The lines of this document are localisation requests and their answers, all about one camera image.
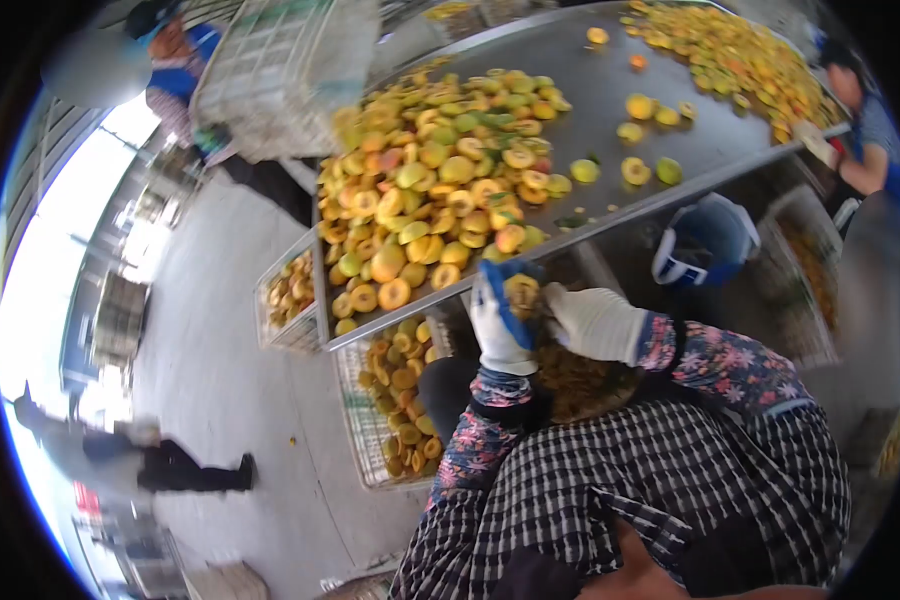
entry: checkered shirt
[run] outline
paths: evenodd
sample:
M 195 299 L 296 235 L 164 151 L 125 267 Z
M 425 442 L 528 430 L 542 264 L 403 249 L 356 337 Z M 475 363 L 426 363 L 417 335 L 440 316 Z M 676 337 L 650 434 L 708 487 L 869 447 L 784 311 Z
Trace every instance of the checkered shirt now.
M 712 354 L 724 341 L 709 330 L 698 338 L 709 334 Z M 732 335 L 738 351 L 758 345 Z M 573 567 L 581 581 L 612 572 L 621 558 L 607 510 L 633 525 L 677 582 L 685 544 L 743 515 L 759 527 L 775 582 L 823 585 L 850 525 L 847 469 L 819 406 L 809 398 L 779 406 L 730 414 L 655 397 L 524 436 L 483 485 L 434 495 L 392 596 L 486 598 L 519 546 Z

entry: leg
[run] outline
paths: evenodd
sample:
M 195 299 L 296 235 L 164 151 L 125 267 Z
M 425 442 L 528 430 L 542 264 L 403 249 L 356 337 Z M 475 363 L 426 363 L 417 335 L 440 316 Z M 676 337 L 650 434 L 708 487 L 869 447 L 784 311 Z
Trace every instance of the leg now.
M 276 160 L 251 164 L 238 155 L 220 163 L 235 184 L 272 200 L 305 228 L 313 226 L 313 197 Z
M 453 437 L 460 414 L 467 410 L 470 382 L 477 377 L 479 367 L 476 361 L 451 356 L 432 362 L 420 373 L 420 402 L 444 446 Z
M 254 471 L 247 456 L 237 469 L 200 467 L 179 444 L 164 439 L 159 447 L 144 449 L 144 467 L 137 483 L 152 492 L 246 491 L 252 487 Z

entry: white glove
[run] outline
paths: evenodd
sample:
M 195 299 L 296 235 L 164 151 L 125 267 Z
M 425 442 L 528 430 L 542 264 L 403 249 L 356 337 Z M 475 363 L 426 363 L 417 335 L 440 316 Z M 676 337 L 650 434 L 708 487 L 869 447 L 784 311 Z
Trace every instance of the white glove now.
M 793 137 L 803 142 L 807 150 L 831 169 L 837 164 L 837 149 L 831 146 L 820 128 L 810 121 L 800 121 L 793 126 Z
M 500 316 L 500 302 L 497 301 L 492 285 L 482 272 L 477 274 L 477 280 L 473 284 L 470 321 L 480 344 L 482 366 L 522 378 L 537 372 L 537 361 L 531 355 L 532 348 L 517 343 L 514 334 L 507 328 Z
M 567 292 L 560 283 L 550 283 L 543 288 L 543 296 L 563 329 L 554 332 L 554 337 L 567 350 L 594 360 L 636 366 L 636 344 L 646 310 L 602 288 Z

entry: stainless steel table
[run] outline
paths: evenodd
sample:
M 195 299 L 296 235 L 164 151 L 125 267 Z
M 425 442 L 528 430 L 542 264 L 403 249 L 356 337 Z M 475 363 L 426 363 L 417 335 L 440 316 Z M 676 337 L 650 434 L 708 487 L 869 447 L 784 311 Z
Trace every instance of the stainless steel table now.
M 698 91 L 687 67 L 678 63 L 674 54 L 655 51 L 642 38 L 624 32 L 619 19 L 629 13 L 626 2 L 553 10 L 483 31 L 408 65 L 456 54 L 432 77 L 452 72 L 465 81 L 468 77 L 484 75 L 491 68 L 546 75 L 573 105 L 571 112 L 547 123 L 541 134 L 552 143 L 552 172 L 568 174 L 571 162 L 592 154 L 600 161 L 601 176 L 590 185 L 575 181 L 573 191 L 565 198 L 551 199 L 540 208 L 528 208 L 522 202 L 527 223 L 552 234 L 552 239 L 522 254 L 523 258 L 533 260 L 551 255 L 617 225 L 712 190 L 803 148 L 800 142 L 773 145 L 771 127 L 765 119 L 752 111 L 741 115 L 734 111 L 729 100 L 718 100 L 712 94 Z M 589 27 L 607 30 L 609 42 L 588 49 Z M 648 60 L 641 73 L 635 73 L 629 66 L 633 54 Z M 379 85 L 384 86 L 397 76 L 394 74 Z M 617 137 L 616 128 L 629 120 L 625 102 L 633 93 L 646 94 L 672 108 L 680 101 L 692 102 L 698 112 L 696 122 L 690 126 L 665 127 L 649 121 L 644 124 L 644 138 L 635 146 L 625 146 Z M 834 136 L 846 130 L 846 125 L 840 125 L 831 127 L 825 134 Z M 671 187 L 654 176 L 643 186 L 629 186 L 624 183 L 620 170 L 626 157 L 638 157 L 650 166 L 661 157 L 674 159 L 682 166 L 683 183 Z M 609 212 L 611 204 L 619 210 Z M 577 208 L 584 210 L 577 213 Z M 314 214 L 319 214 L 316 206 Z M 595 222 L 568 232 L 560 231 L 555 224 L 561 217 L 578 214 L 592 217 Z M 323 262 L 322 253 L 318 258 Z M 335 294 L 327 294 L 330 290 L 326 288 L 324 273 L 316 284 L 317 297 L 324 299 L 319 311 L 322 339 L 327 340 L 324 350 L 336 350 L 464 292 L 472 285 L 476 262 L 471 260 L 460 282 L 438 292 L 433 292 L 426 283 L 413 291 L 407 305 L 391 312 L 378 309 L 359 315 L 358 327 L 336 338 L 331 337 L 330 329 L 333 319 L 330 303 Z

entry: work glove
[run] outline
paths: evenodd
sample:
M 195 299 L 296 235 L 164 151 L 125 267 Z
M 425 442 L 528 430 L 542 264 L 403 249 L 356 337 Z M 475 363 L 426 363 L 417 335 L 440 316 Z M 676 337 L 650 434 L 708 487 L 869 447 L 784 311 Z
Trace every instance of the work glove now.
M 480 261 L 470 298 L 470 321 L 480 344 L 480 365 L 522 378 L 537 372 L 533 350 L 535 331 L 514 316 L 504 294 L 504 282 L 518 273 L 535 277 L 537 268 L 520 259 L 495 264 Z
M 810 121 L 800 121 L 793 126 L 793 137 L 803 142 L 813 156 L 833 169 L 837 166 L 839 152 L 824 139 L 824 133 Z
M 567 292 L 560 283 L 550 283 L 543 297 L 556 319 L 552 335 L 571 353 L 636 366 L 646 310 L 603 288 Z

